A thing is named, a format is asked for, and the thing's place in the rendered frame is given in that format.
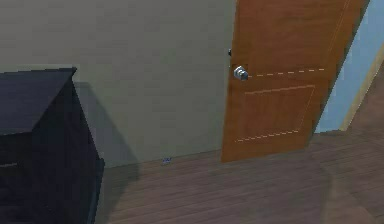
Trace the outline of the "brown wooden room door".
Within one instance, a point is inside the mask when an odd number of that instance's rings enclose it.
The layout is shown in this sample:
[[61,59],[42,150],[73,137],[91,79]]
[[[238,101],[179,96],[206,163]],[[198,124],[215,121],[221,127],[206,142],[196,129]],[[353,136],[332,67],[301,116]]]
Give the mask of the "brown wooden room door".
[[236,0],[222,161],[308,144],[369,1]]

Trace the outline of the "black chest of drawers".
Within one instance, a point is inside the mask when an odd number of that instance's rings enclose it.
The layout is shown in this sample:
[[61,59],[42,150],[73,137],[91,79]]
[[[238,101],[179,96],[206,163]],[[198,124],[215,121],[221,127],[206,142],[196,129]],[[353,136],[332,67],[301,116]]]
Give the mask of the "black chest of drawers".
[[0,73],[0,224],[95,224],[104,160],[76,71]]

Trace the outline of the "silver round door knob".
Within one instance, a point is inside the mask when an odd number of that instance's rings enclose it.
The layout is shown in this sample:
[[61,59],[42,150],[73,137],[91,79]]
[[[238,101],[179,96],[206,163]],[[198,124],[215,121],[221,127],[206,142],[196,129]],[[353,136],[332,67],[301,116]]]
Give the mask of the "silver round door knob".
[[237,78],[241,81],[245,81],[248,79],[248,72],[242,66],[236,67],[233,71],[233,75],[235,78]]

